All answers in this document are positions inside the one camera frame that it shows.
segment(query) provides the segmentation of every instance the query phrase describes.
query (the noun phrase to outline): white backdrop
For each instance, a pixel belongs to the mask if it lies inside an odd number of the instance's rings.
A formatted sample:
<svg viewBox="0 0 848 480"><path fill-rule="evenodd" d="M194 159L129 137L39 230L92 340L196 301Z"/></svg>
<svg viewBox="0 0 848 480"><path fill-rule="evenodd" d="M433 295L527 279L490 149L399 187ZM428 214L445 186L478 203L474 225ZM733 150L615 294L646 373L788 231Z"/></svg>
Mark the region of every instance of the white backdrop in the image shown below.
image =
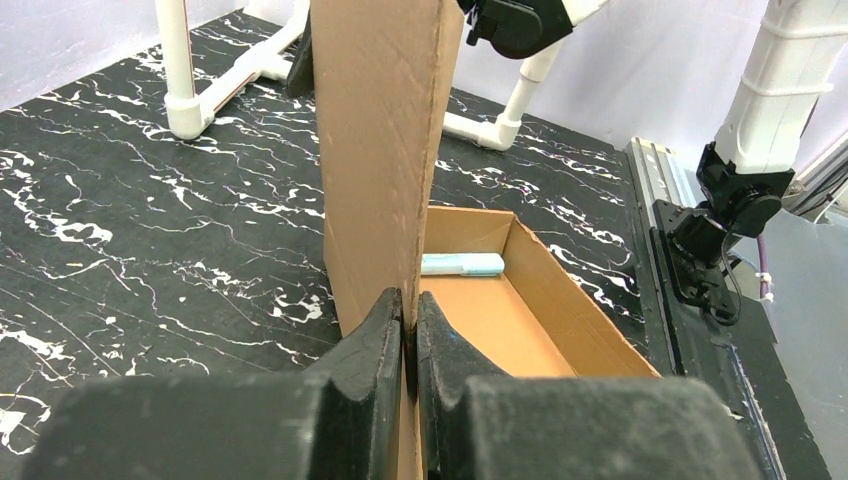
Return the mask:
<svg viewBox="0 0 848 480"><path fill-rule="evenodd" d="M284 23L293 0L254 0ZM530 112L623 147L638 135L694 167L724 119L767 0L613 0L566 39ZM189 0L198 25L246 0ZM153 0L3 0L0 109L156 43ZM454 85L504 102L518 62L464 45ZM796 169L848 130L843 52L802 139Z"/></svg>

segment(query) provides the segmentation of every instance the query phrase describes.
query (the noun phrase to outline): gray surface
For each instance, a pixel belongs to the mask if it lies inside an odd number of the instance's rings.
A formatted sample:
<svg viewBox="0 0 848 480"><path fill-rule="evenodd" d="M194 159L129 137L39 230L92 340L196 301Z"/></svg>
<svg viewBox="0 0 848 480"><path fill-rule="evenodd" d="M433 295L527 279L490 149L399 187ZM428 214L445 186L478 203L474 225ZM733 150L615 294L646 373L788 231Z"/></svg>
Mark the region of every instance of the gray surface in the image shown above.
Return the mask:
<svg viewBox="0 0 848 480"><path fill-rule="evenodd" d="M703 198L694 172L679 180L682 197ZM766 311L775 350L828 469L834 479L846 479L848 227L813 225L781 211L763 235L774 277L775 301ZM739 242L734 251L759 263L753 240Z"/></svg>

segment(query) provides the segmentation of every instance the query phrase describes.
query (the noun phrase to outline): open cardboard box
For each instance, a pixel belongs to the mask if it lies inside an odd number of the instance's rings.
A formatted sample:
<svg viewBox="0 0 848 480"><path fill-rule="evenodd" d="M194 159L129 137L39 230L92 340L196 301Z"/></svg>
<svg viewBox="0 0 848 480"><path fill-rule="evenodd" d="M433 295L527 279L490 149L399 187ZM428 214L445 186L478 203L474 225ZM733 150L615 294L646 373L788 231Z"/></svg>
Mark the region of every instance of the open cardboard box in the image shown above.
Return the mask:
<svg viewBox="0 0 848 480"><path fill-rule="evenodd" d="M342 334L400 287L410 338L430 290L454 328L513 375L656 375L512 213L428 209L463 26L456 0L313 0L311 21L324 261ZM506 271L421 279L424 251L500 252ZM421 478L406 388L399 417L391 468Z"/></svg>
<svg viewBox="0 0 848 480"><path fill-rule="evenodd" d="M427 276L451 326L513 376L658 376L512 212L428 209L424 253L499 253L496 277Z"/></svg>

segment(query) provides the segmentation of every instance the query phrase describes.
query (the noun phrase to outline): purple cable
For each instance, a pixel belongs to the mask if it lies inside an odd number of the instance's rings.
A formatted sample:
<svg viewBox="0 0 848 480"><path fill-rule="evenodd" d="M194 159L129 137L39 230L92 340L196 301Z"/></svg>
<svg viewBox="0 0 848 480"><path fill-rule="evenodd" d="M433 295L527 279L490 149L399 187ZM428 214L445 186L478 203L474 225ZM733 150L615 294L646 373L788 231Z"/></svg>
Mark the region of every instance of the purple cable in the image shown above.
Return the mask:
<svg viewBox="0 0 848 480"><path fill-rule="evenodd" d="M768 272L768 260L766 260L766 241L762 235L757 237L757 251L760 254L760 273L766 273ZM760 298L766 298L770 290L771 285L760 278Z"/></svg>

